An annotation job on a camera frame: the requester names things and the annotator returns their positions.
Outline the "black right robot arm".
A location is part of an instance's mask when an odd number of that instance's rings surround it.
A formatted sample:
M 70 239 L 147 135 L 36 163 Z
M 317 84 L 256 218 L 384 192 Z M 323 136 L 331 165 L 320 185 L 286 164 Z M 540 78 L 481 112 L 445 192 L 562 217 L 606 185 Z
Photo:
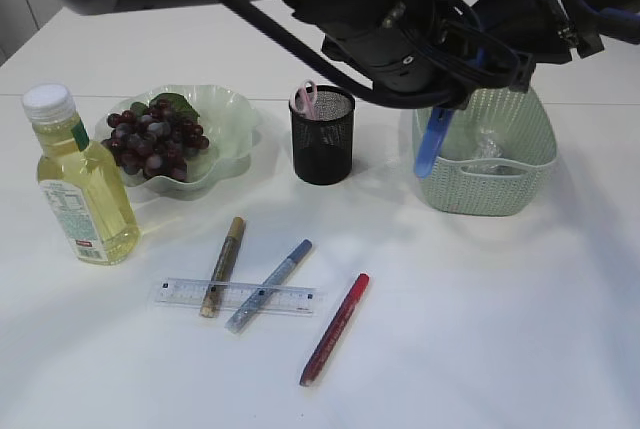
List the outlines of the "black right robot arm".
M 587 58 L 603 37 L 639 43 L 639 0 L 478 0 L 483 29 L 537 64 L 566 64 L 575 50 Z

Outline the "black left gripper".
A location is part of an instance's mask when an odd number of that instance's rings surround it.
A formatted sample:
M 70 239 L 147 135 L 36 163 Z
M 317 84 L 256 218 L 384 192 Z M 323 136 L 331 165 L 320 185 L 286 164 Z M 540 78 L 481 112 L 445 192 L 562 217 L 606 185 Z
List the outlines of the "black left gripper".
M 435 0 L 426 33 L 400 0 L 380 20 L 379 30 L 392 35 L 387 47 L 404 48 L 400 64 L 408 75 L 427 73 L 419 78 L 422 85 L 411 91 L 375 80 L 372 101 L 381 106 L 457 109 L 478 89 L 526 91 L 535 69 L 531 55 L 485 32 L 476 11 L 463 0 Z

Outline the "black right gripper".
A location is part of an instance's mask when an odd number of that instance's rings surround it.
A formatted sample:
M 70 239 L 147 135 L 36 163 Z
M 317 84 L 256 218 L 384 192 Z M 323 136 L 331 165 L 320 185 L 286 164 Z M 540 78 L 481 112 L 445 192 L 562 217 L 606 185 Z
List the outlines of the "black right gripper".
M 604 50 L 596 23 L 575 0 L 478 0 L 472 8 L 483 29 L 538 64 L 587 58 Z

